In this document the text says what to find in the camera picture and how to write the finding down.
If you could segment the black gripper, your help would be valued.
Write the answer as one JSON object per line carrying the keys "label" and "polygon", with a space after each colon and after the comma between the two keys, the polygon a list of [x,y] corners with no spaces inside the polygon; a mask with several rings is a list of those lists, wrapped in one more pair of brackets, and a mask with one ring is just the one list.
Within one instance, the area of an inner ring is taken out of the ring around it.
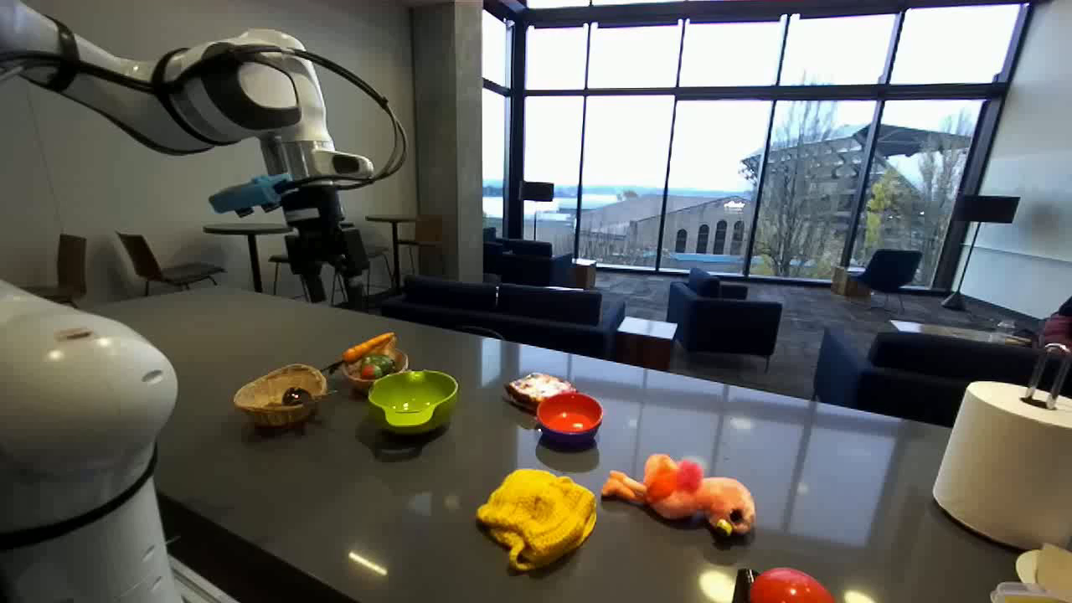
{"label": "black gripper", "polygon": [[330,264],[340,280],[344,298],[361,294],[359,280],[368,267],[361,233],[340,218],[338,196],[327,189],[306,189],[285,199],[285,249],[290,272],[306,283],[310,303],[325,298],[320,267]]}

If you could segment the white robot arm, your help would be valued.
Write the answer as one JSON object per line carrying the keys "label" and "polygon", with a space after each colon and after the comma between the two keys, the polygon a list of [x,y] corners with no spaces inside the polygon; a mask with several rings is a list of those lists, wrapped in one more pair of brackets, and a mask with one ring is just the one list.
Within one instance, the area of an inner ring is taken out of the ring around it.
{"label": "white robot arm", "polygon": [[[9,76],[89,107],[151,150],[256,138],[266,174],[210,205],[278,207],[306,283],[352,264],[338,196],[398,171],[330,141],[318,84],[330,61],[280,31],[132,61],[2,0],[0,43]],[[2,603],[184,603],[155,491],[174,401],[178,371],[139,331],[20,286],[0,292]]]}

